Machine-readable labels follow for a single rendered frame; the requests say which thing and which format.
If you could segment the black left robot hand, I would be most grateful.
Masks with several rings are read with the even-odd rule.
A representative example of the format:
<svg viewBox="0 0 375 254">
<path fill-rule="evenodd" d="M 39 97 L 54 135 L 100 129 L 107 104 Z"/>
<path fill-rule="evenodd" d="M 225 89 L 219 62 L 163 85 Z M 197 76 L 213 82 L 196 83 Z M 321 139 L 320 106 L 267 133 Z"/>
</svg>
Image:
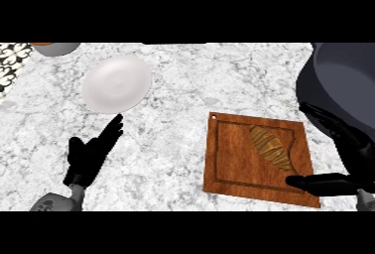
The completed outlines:
<svg viewBox="0 0 375 254">
<path fill-rule="evenodd" d="M 100 134 L 86 143 L 79 137 L 69 139 L 67 163 L 69 169 L 63 184 L 86 188 L 94 182 L 106 155 L 122 134 L 122 115 L 116 114 L 106 124 Z"/>
</svg>

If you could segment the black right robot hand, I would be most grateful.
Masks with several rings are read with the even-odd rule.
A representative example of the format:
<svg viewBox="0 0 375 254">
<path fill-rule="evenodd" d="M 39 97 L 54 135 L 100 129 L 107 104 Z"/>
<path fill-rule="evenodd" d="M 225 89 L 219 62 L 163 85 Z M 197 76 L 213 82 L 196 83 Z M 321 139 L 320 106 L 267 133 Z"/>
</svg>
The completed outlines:
<svg viewBox="0 0 375 254">
<path fill-rule="evenodd" d="M 287 176 L 284 183 L 314 196 L 357 195 L 360 190 L 375 193 L 375 142 L 370 137 L 317 106 L 303 102 L 298 109 L 327 129 L 348 174 Z"/>
</svg>

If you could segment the brown striped croissant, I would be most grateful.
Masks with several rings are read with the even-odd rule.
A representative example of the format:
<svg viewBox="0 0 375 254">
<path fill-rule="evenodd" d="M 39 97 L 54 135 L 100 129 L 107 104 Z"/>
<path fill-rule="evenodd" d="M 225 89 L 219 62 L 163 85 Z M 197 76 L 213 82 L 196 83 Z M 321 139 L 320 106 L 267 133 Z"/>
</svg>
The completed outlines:
<svg viewBox="0 0 375 254">
<path fill-rule="evenodd" d="M 292 170 L 286 148 L 278 137 L 262 127 L 249 126 L 249 135 L 259 156 L 283 171 Z"/>
</svg>

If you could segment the brown wooden cutting board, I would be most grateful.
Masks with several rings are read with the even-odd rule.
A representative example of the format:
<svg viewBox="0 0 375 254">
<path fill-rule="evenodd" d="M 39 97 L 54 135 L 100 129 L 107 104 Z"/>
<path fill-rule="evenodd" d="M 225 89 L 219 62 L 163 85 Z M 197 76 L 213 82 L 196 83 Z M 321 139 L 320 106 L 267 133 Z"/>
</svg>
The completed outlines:
<svg viewBox="0 0 375 254">
<path fill-rule="evenodd" d="M 280 170 L 253 146 L 249 126 L 265 128 L 286 148 L 292 170 Z M 212 112 L 207 117 L 203 191 L 320 207 L 318 198 L 284 183 L 312 173 L 303 126 L 299 122 Z"/>
</svg>

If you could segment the white oval plate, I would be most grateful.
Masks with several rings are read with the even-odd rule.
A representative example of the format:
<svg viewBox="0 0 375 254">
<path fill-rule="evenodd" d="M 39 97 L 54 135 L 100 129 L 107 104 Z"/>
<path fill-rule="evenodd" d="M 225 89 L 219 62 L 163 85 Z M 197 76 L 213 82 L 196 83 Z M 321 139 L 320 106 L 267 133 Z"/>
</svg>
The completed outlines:
<svg viewBox="0 0 375 254">
<path fill-rule="evenodd" d="M 150 67 L 137 56 L 101 61 L 88 71 L 82 98 L 97 113 L 119 113 L 135 106 L 150 88 Z"/>
</svg>

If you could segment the black and white patterned mat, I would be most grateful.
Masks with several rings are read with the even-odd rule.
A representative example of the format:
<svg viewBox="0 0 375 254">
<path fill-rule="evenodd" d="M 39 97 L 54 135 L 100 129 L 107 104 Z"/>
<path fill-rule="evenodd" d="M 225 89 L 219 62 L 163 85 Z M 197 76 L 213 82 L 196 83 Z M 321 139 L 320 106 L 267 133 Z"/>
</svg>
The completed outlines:
<svg viewBox="0 0 375 254">
<path fill-rule="evenodd" d="M 0 43 L 0 98 L 8 94 L 32 51 L 29 43 Z"/>
</svg>

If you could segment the grey bowl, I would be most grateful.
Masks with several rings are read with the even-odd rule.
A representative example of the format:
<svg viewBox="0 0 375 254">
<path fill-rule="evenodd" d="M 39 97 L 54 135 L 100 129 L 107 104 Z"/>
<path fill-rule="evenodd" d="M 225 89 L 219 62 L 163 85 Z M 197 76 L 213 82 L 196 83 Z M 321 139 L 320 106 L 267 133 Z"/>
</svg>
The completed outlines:
<svg viewBox="0 0 375 254">
<path fill-rule="evenodd" d="M 35 45 L 33 49 L 45 57 L 58 57 L 69 54 L 79 45 L 79 43 L 51 43 L 48 45 Z"/>
</svg>

